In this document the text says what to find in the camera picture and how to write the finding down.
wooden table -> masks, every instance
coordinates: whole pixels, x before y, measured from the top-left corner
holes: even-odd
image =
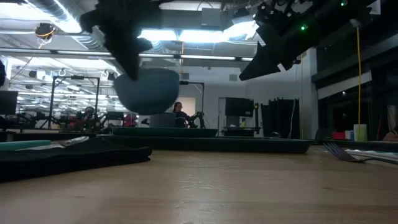
[[[0,223],[398,223],[395,167],[316,150],[154,151],[151,158],[0,184]]]

metal fork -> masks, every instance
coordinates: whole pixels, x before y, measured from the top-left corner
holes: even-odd
[[[341,161],[358,162],[358,163],[365,163],[366,161],[381,161],[381,162],[388,162],[390,164],[398,165],[398,162],[391,161],[388,159],[381,159],[381,158],[374,158],[374,157],[367,158],[367,159],[357,159],[357,158],[353,157],[352,155],[348,154],[344,149],[340,148],[335,143],[324,142],[323,145],[326,147],[326,149],[329,152],[331,152],[334,156],[337,157],[337,159],[339,159]]]

ceiling duct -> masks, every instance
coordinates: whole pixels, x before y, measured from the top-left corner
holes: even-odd
[[[24,0],[30,6],[46,13],[50,20],[64,32],[81,32],[78,18],[83,10],[74,1],[65,0]],[[92,35],[72,37],[89,50],[105,50],[103,34],[95,28]]]

desk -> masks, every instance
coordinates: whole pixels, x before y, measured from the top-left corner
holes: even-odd
[[[397,223],[398,168],[324,152],[154,151],[150,162],[0,184],[2,224]]]

ceiling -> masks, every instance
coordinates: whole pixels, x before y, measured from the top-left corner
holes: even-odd
[[[41,22],[53,24],[49,15],[44,14],[27,4],[3,3],[0,0],[0,47],[37,49],[42,43],[34,34],[34,29]],[[94,9],[97,0],[74,1],[81,12]],[[248,6],[247,1],[211,1],[211,5],[200,1],[175,1],[163,4],[161,8],[172,15],[184,11],[186,15],[198,15],[202,9],[231,9],[233,7]],[[189,43],[184,45],[175,44],[174,41],[161,41],[163,52],[192,55],[217,55],[230,57],[253,57],[255,54],[258,37],[253,36],[245,40],[245,36],[230,39],[227,42],[217,43]],[[42,46],[42,49],[51,50],[79,50],[86,51],[87,47],[76,41],[75,36],[64,34],[59,30],[51,42]],[[19,109],[22,111],[41,110],[49,111],[50,95],[52,91],[52,76],[65,72],[65,76],[78,75],[85,77],[84,80],[71,80],[70,78],[57,79],[54,97],[55,111],[78,111],[87,106],[95,105],[95,93],[97,79],[100,79],[99,103],[100,111],[124,111],[115,91],[112,81],[107,79],[109,72],[116,72],[117,68],[109,60],[73,59],[73,58],[44,58],[23,57],[14,55],[3,56],[8,58],[12,64],[10,90],[19,91]],[[143,67],[180,67],[181,60],[162,60],[158,58],[146,58]],[[227,62],[217,60],[185,59],[184,67],[236,67],[244,68],[247,62]],[[38,71],[37,77],[29,76],[31,71]]]

